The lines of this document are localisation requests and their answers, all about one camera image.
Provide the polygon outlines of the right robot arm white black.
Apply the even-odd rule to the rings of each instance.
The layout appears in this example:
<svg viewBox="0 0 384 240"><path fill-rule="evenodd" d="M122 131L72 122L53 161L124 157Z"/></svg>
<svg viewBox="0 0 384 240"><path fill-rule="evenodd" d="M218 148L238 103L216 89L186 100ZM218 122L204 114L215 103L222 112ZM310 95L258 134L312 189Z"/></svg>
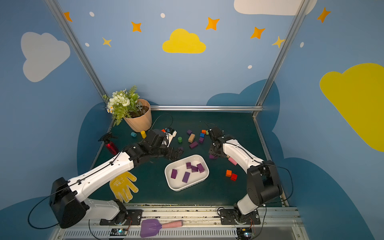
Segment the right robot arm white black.
<svg viewBox="0 0 384 240"><path fill-rule="evenodd" d="M247 215L257 207L279 197L283 193L277 166L264 161L246 150L232 135L214 127L209 129L212 144L209 154L232 158L247 174L247 194L235 204L240 215Z"/></svg>

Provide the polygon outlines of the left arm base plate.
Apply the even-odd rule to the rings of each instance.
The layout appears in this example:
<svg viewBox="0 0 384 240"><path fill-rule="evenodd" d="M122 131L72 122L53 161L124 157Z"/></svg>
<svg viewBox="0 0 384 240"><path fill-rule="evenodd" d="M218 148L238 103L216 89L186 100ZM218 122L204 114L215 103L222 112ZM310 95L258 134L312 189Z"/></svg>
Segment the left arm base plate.
<svg viewBox="0 0 384 240"><path fill-rule="evenodd" d="M112 220L100 220L101 226L139 226L141 224L143 210L128 209L120 211Z"/></svg>

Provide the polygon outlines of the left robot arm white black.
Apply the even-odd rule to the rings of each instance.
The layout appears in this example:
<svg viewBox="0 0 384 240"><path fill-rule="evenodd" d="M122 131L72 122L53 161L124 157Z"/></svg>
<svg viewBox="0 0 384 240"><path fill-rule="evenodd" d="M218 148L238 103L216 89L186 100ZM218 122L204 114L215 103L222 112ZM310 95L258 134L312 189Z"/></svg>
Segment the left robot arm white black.
<svg viewBox="0 0 384 240"><path fill-rule="evenodd" d="M177 161L183 150L170 146L176 135L177 131L173 128L165 131L150 130L145 139L124 147L102 165L70 180L55 180L49 205L59 226L67 229L82 220L105 220L114 225L123 225L129 217L122 201L90 200L89 196L112 179L152 158L164 157Z"/></svg>

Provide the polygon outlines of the white plastic storage bin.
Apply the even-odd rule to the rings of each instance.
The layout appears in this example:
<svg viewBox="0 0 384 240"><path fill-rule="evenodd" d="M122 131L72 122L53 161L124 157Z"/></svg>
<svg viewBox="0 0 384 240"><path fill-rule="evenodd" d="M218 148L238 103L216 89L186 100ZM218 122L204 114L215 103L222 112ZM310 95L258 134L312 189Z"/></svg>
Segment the white plastic storage bin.
<svg viewBox="0 0 384 240"><path fill-rule="evenodd" d="M202 156L192 155L168 164L164 173L169 188L179 192L203 182L210 170Z"/></svg>

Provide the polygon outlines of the dark purple block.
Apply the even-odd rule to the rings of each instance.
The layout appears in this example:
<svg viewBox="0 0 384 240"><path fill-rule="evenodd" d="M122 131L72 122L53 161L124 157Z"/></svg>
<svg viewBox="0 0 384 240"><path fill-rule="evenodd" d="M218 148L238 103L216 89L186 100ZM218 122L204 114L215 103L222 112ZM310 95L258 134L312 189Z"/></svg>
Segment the dark purple block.
<svg viewBox="0 0 384 240"><path fill-rule="evenodd" d="M191 170L193 173L199 171L198 167L196 167L196 166L191 166Z"/></svg>

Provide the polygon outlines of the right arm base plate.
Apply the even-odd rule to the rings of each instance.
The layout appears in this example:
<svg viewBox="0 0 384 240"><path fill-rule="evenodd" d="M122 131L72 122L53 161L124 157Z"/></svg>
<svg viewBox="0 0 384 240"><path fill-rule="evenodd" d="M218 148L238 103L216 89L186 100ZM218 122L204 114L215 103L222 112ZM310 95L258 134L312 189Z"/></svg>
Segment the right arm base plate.
<svg viewBox="0 0 384 240"><path fill-rule="evenodd" d="M246 215L241 214L237 209L218 208L222 225L260 225L261 220L258 211L253 211Z"/></svg>

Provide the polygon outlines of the purple brick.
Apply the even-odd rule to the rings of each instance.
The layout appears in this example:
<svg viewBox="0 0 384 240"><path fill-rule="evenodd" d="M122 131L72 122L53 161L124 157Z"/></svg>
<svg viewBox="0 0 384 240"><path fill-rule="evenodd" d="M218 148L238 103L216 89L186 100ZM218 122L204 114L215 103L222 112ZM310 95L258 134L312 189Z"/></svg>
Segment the purple brick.
<svg viewBox="0 0 384 240"><path fill-rule="evenodd" d="M188 183L188 181L189 181L189 178L190 178L190 172L185 172L185 174L184 174L184 176L183 176L183 178L182 178L182 182L183 183L185 183L185 184L187 184Z"/></svg>
<svg viewBox="0 0 384 240"><path fill-rule="evenodd" d="M193 142L189 145L190 149L194 149L198 146L199 144L197 142Z"/></svg>
<svg viewBox="0 0 384 240"><path fill-rule="evenodd" d="M176 178L177 178L177 175L178 175L178 170L176 170L176 169L172 169L172 172L171 172L171 179L176 179Z"/></svg>

